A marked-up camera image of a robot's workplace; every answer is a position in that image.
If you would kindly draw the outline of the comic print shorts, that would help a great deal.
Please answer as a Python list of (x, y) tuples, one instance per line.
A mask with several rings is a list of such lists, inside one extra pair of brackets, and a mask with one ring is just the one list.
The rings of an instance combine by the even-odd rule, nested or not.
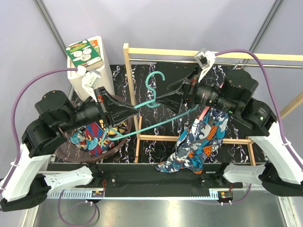
[(105, 133), (106, 128), (103, 124), (103, 120), (91, 123), (90, 125), (77, 128), (69, 141), (71, 144), (83, 150), (89, 152), (93, 156), (99, 156), (109, 152), (111, 149), (118, 147), (122, 140), (110, 140), (109, 138), (117, 138), (119, 132), (124, 135), (128, 131), (128, 122), (125, 121), (120, 125), (113, 127)]

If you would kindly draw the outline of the teal plastic hanger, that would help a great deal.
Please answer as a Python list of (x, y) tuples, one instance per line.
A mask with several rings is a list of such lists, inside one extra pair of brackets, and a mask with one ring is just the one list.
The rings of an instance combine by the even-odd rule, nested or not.
[[(132, 73), (132, 80), (134, 86), (134, 92), (136, 98), (136, 103), (140, 104), (145, 101), (152, 100), (154, 98), (154, 94), (151, 90), (146, 88), (145, 82), (147, 76), (150, 74), (149, 71), (146, 71), (144, 68), (140, 67), (138, 71)], [(117, 69), (112, 72), (114, 90), (119, 98), (122, 98), (125, 101), (130, 101), (130, 92), (128, 87), (127, 74), (124, 68), (121, 65), (118, 65)], [(170, 110), (166, 109), (163, 106), (158, 106), (155, 108), (149, 108), (144, 105), (139, 107), (138, 116), (143, 117), (142, 126), (144, 128), (149, 127), (151, 125), (157, 124), (159, 122), (163, 122), (167, 119), (170, 119), (175, 116)], [(170, 131), (172, 135), (177, 135), (181, 133), (181, 130), (185, 127), (185, 124), (182, 122), (182, 119), (176, 119), (167, 124), (158, 126), (156, 128), (145, 131), (145, 134), (148, 133), (159, 133)], [(127, 137), (125, 144), (118, 152), (133, 152), (135, 150), (136, 145), (136, 135), (132, 135)]]

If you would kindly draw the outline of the blue orange patterned shorts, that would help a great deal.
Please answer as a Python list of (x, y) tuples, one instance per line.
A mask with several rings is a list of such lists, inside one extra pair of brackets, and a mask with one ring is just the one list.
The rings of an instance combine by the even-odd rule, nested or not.
[(175, 152), (166, 161), (156, 165), (156, 170), (174, 173), (189, 169), (201, 174), (204, 163), (223, 143), (229, 116), (227, 113), (210, 108), (203, 118), (196, 118), (183, 131), (175, 144)]

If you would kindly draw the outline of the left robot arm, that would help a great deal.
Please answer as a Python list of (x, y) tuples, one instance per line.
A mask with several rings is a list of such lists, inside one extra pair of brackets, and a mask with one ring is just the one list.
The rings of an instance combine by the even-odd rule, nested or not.
[(0, 206), (4, 212), (33, 208), (64, 189), (98, 187), (102, 175), (97, 167), (83, 166), (55, 175), (44, 175), (39, 170), (66, 142), (65, 132), (100, 120), (105, 126), (115, 127), (138, 114), (134, 106), (111, 96), (104, 87), (95, 89), (94, 96), (78, 107), (60, 90), (46, 93), (35, 107), (39, 117), (26, 128), (19, 147), (20, 158), (0, 183)]

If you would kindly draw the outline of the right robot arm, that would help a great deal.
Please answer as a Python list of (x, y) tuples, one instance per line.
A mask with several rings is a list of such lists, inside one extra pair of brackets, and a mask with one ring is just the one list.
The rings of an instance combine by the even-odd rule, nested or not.
[(230, 183), (253, 183), (281, 197), (303, 194), (303, 161), (295, 152), (287, 153), (289, 144), (278, 134), (279, 123), (271, 108), (253, 98), (258, 82), (243, 70), (226, 72), (221, 87), (198, 81), (195, 72), (169, 86), (169, 93), (156, 99), (174, 113), (181, 105), (209, 109), (202, 119), (195, 119), (175, 144), (175, 151), (157, 165), (164, 173), (187, 168), (195, 174), (203, 171), (210, 155), (222, 144), (227, 122), (232, 121), (268, 156), (270, 162), (260, 166), (222, 164), (215, 175), (219, 187)]

